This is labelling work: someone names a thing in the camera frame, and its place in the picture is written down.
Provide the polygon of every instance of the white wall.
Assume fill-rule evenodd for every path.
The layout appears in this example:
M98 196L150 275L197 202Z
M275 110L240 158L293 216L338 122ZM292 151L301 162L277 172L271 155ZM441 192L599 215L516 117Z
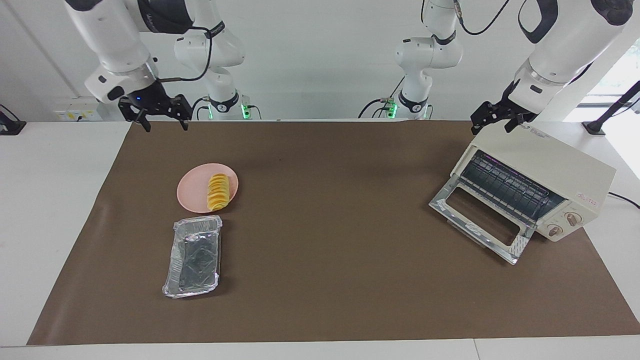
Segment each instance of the white wall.
M7 106L20 120L53 121L53 116L44 102L17 79L13 72L5 71L10 67L11 65L0 60L0 104Z
M11 13L3 11L3 2L15 9L42 51L28 41ZM502 2L462 1L465 24L470 29L484 27ZM236 85L271 119L355 117L371 99L387 96L403 75L394 61L396 45L404 38L429 36L420 24L420 4L420 0L218 0L227 27L247 50L245 63L230 69ZM483 101L500 98L533 50L518 28L520 4L509 4L494 27L480 37L459 31L465 46L461 64L431 71L434 118L467 119ZM69 21L63 0L0 0L0 6L0 46L10 44L12 50L1 52L3 77L10 73L20 81L24 86L19 92L37 93L43 105L35 108L47 108L56 97L89 95L83 81L97 66L97 59ZM541 119L561 120L569 114L633 44L640 36L638 12L623 36L582 79L554 99ZM160 59L163 77L192 76L173 57L176 38L143 34L143 41ZM43 65L47 57L54 66ZM194 83L166 88L172 95L186 94L192 102L205 95L204 87ZM18 106L13 99L5 100L5 93L3 86L0 100ZM51 118L37 113L35 119Z

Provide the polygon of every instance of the black stand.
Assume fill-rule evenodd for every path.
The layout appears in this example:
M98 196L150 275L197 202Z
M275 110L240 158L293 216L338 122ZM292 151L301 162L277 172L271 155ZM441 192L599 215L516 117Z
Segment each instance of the black stand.
M631 86L628 92L625 95L622 95L618 101L616 101L611 107L604 113L602 116L596 121L585 121L582 123L584 129L591 135L605 135L604 131L602 131L602 126L607 120L609 120L618 110L620 110L626 103L631 100L633 96L636 96L637 93L640 92L640 81Z
M18 135L27 123L24 121L13 121L0 111L0 126L6 130L0 130L0 135Z

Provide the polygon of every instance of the green indicator light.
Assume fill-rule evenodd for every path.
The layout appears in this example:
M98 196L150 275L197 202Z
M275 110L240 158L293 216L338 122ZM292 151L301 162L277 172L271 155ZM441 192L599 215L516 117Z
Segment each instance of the green indicator light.
M251 112L249 111L249 109L244 104L240 104L240 106L242 107L243 117L245 119L250 118L251 117Z
M398 112L398 105L397 104L391 104L391 109L389 109L389 118L390 119L395 119L396 118L396 113Z

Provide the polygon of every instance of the electrical outlet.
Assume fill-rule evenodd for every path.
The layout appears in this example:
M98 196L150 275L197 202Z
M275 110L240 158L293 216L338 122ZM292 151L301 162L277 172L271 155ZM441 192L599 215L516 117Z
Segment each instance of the electrical outlet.
M70 104L58 104L54 108L58 120L60 121L102 121L103 113L108 113L101 103L95 102L76 102L82 99L74 99Z

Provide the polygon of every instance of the pink plate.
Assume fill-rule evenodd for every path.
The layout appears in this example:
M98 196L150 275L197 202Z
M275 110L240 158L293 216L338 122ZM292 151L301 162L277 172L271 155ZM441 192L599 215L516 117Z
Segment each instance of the pink plate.
M222 164L205 164L191 169L178 184L178 202L192 213L206 214L209 179L216 174L229 176L229 197L233 200L238 191L238 175L228 166Z

